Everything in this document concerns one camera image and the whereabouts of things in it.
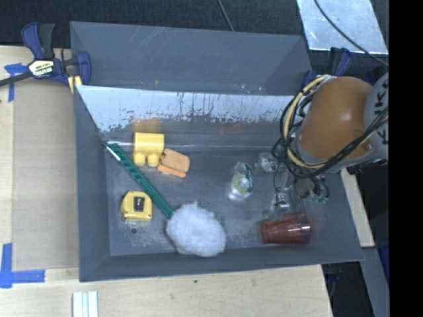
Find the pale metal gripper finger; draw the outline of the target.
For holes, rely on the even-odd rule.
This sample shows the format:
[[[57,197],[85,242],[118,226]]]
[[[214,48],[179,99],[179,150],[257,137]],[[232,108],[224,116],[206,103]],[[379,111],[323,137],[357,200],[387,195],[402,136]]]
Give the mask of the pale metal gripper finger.
[[[288,195],[279,192],[274,195],[268,207],[263,211],[263,217],[283,217],[290,209]]]
[[[275,173],[279,170],[279,162],[271,153],[260,153],[258,155],[259,169],[265,173]]]

